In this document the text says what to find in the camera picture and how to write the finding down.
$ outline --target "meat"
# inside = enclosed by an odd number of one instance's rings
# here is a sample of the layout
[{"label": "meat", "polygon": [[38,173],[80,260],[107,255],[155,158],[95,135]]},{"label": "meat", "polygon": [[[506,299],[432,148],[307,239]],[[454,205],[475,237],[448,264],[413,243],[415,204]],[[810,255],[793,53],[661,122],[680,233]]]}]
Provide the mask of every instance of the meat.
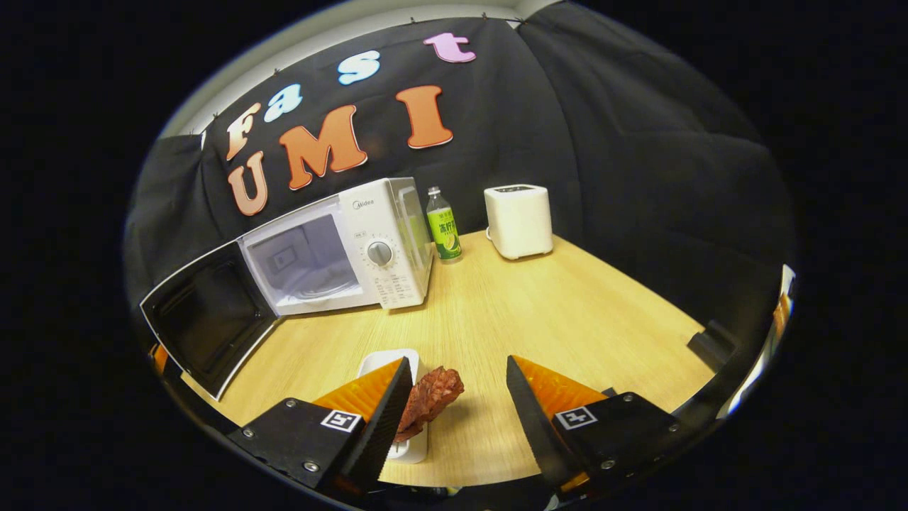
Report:
[{"label": "meat", "polygon": [[410,390],[394,441],[404,442],[415,436],[462,393],[463,382],[454,369],[439,366],[423,376]]}]

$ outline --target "microwave control knob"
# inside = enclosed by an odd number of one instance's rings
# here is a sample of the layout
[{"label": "microwave control knob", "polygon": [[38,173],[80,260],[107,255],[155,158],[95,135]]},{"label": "microwave control knob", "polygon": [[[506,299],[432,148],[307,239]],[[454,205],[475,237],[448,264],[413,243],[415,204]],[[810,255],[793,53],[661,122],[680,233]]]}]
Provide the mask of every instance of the microwave control knob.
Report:
[{"label": "microwave control knob", "polygon": [[387,243],[375,241],[366,249],[366,254],[369,256],[371,262],[378,266],[385,266],[390,262],[393,253],[391,252],[391,247],[388,246]]}]

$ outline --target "table surface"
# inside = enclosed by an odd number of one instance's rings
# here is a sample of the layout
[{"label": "table surface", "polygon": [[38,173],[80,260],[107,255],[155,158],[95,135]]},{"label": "table surface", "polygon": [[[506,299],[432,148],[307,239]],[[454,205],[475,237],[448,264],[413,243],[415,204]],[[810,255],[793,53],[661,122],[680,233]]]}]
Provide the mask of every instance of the table surface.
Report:
[{"label": "table surface", "polygon": [[387,462],[380,480],[472,486],[539,473],[505,383],[508,355],[591,386],[634,391],[672,412],[713,372],[687,349],[694,319],[612,266],[555,237],[554,250],[509,261],[484,232],[463,259],[432,266],[421,306],[292,316],[262,341],[215,402],[243,425],[287,397],[306,401],[354,379],[373,351],[412,348],[421,376],[457,369],[465,392],[429,425],[426,459]]}]

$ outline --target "white wall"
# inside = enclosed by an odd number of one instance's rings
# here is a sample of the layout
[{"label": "white wall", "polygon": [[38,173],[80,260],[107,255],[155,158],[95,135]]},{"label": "white wall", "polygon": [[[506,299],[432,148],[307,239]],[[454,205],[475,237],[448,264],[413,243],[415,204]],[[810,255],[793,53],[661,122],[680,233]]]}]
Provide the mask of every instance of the white wall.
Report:
[{"label": "white wall", "polygon": [[302,19],[239,56],[187,99],[159,135],[198,134],[247,91],[303,58],[370,32],[391,26],[447,17],[525,19],[558,0],[350,0]]}]

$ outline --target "white microwave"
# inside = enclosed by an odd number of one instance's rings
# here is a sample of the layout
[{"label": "white microwave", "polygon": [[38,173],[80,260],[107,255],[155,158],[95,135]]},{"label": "white microwave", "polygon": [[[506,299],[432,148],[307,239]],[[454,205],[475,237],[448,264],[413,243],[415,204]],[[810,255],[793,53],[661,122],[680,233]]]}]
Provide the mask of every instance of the white microwave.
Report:
[{"label": "white microwave", "polygon": [[434,245],[411,177],[355,186],[180,268],[140,307],[173,361],[214,399],[283,316],[422,304]]}]

